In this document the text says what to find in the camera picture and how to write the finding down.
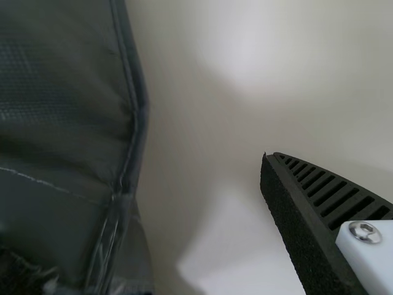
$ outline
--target dark gray fabric bag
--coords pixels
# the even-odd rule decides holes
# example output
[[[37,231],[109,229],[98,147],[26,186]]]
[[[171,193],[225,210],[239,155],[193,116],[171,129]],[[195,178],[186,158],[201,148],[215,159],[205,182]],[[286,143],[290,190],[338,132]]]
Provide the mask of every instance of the dark gray fabric bag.
[[[0,34],[1,245],[56,274],[47,293],[153,294],[135,201],[147,94],[124,0],[2,0]]]

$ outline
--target screw head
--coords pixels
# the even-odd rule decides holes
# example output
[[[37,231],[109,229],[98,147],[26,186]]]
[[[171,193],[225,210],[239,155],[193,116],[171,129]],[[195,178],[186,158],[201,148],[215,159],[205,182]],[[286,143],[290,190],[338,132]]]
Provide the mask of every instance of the screw head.
[[[349,224],[349,231],[358,240],[368,244],[378,244],[382,242],[382,235],[379,230],[365,222],[354,221]]]

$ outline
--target white background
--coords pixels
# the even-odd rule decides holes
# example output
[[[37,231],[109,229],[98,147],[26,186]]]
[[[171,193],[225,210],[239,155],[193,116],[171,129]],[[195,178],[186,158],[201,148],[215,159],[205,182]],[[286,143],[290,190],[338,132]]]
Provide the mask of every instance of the white background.
[[[304,294],[259,190],[281,151],[393,201],[393,2],[127,0],[158,295]]]

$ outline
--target ridged rubber surface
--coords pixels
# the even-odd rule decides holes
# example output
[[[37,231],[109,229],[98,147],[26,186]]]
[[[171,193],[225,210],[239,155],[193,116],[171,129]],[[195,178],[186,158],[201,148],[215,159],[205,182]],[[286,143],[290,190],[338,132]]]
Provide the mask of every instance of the ridged rubber surface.
[[[393,205],[363,187],[298,158],[274,156],[332,234],[345,221],[393,219]]]

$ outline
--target black plastic part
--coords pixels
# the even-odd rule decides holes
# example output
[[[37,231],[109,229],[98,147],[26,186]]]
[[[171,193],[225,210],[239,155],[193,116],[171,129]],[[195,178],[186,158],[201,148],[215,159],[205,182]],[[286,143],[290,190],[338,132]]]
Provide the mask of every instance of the black plastic part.
[[[335,239],[345,221],[392,219],[391,203],[280,153],[263,156],[260,188],[307,295],[367,294]]]

